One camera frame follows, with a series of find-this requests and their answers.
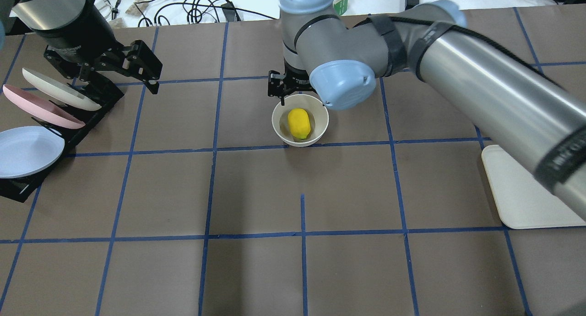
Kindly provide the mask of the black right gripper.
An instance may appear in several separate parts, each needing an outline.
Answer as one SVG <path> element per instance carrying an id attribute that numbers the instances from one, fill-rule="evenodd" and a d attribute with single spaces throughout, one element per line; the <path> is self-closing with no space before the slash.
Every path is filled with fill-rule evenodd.
<path id="1" fill-rule="evenodd" d="M 284 73 L 270 70 L 268 73 L 267 95 L 280 98 L 280 105 L 286 105 L 287 96 L 295 92 L 316 92 L 311 85 L 309 76 L 305 71 L 286 69 Z"/>

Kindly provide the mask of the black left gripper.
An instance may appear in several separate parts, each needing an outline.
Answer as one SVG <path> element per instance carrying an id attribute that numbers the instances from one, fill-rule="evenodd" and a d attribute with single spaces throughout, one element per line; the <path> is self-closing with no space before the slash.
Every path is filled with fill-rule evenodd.
<path id="1" fill-rule="evenodd" d="M 46 47 L 43 56 L 69 80 L 76 77 L 82 82 L 90 82 L 97 76 L 97 72 L 112 71 L 139 80 L 153 95 L 159 91 L 163 63 L 142 40 L 135 40 L 127 46 L 117 43 L 93 60 L 69 61 L 50 45 Z"/>

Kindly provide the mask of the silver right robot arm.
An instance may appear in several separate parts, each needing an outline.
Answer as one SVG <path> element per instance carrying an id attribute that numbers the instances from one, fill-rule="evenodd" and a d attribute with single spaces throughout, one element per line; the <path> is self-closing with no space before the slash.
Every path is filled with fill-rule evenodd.
<path id="1" fill-rule="evenodd" d="M 467 115 L 552 195 L 585 217 L 585 102 L 508 49 L 466 28 L 456 3 L 438 0 L 353 28 L 334 0 L 279 0 L 285 72 L 268 95 L 317 93 L 341 111 L 376 80 L 410 69 Z"/>

